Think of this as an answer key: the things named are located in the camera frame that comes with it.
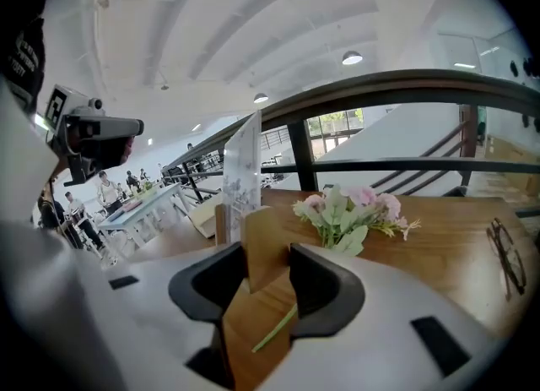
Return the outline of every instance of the ceiling light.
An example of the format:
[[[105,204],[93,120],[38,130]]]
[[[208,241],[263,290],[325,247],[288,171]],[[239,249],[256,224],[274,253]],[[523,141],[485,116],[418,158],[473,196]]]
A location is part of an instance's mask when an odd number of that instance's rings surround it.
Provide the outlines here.
[[[358,52],[355,52],[354,50],[349,50],[348,52],[345,52],[345,54],[343,55],[342,64],[354,65],[355,63],[360,62],[362,59],[364,58]]]
[[[468,63],[459,63],[459,62],[456,62],[456,63],[454,64],[454,67],[470,68],[470,69],[476,68],[476,66],[474,66],[474,65],[470,65],[470,64],[468,64]]]
[[[490,48],[490,49],[488,49],[488,50],[486,50],[486,51],[480,53],[480,56],[482,57],[483,55],[487,55],[488,53],[496,52],[496,51],[498,51],[499,49],[500,49],[499,46],[492,47],[492,48]]]
[[[259,103],[264,103],[266,100],[268,100],[268,95],[263,94],[261,92],[261,93],[255,95],[255,99],[253,100],[253,102],[255,104],[259,104]]]
[[[41,115],[38,115],[37,113],[34,115],[34,123],[35,125],[39,125],[41,128],[44,128],[45,130],[49,131],[49,127],[45,125],[45,121],[43,120],[43,117]]]

